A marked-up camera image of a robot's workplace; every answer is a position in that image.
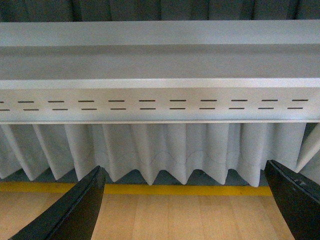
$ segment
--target white curtain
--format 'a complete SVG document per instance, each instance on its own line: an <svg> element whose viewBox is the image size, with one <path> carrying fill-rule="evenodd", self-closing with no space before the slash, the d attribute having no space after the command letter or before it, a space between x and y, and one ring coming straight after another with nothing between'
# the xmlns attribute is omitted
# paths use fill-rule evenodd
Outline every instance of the white curtain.
<svg viewBox="0 0 320 240"><path fill-rule="evenodd" d="M221 184L235 169L252 186L274 159L294 170L305 123L5 125L0 128L0 177L23 169L34 180L75 168L80 180L95 166L113 181L131 170L153 184L167 170L186 184L195 169Z"/></svg>
<svg viewBox="0 0 320 240"><path fill-rule="evenodd" d="M320 151L311 158L300 173L320 185Z"/></svg>

